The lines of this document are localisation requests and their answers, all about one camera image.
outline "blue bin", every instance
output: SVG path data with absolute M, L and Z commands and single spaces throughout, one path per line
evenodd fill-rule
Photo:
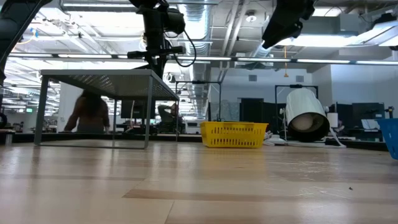
M 398 119 L 378 119 L 388 150 L 393 159 L 398 159 Z

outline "plastic basket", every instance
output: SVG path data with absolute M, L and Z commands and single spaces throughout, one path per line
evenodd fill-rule
M 377 121 L 393 159 L 398 159 L 398 119 L 379 119 Z
M 268 124 L 239 122 L 203 122 L 202 142 L 207 147 L 259 148 Z

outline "lamp shade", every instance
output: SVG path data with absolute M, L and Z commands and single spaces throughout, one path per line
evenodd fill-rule
M 322 104 L 306 88 L 287 96 L 286 119 L 289 135 L 302 142 L 314 142 L 325 137 L 330 128 Z

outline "person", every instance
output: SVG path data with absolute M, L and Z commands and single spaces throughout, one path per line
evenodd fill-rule
M 177 113 L 177 105 L 174 103 L 172 106 L 159 105 L 157 107 L 157 111 L 159 112 L 160 118 L 163 123 L 174 123 L 176 122 L 176 113 Z M 183 123 L 182 118 L 178 117 L 178 122 L 180 124 Z
M 105 133 L 109 133 L 108 106 L 100 95 L 87 90 L 83 91 L 76 100 L 75 109 L 65 126 L 65 132 L 71 132 L 78 120 L 78 133 L 103 134 L 104 127 Z

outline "yellow basket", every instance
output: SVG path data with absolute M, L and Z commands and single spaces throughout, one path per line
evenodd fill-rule
M 203 122 L 202 142 L 207 147 L 259 148 L 268 124 L 241 122 Z

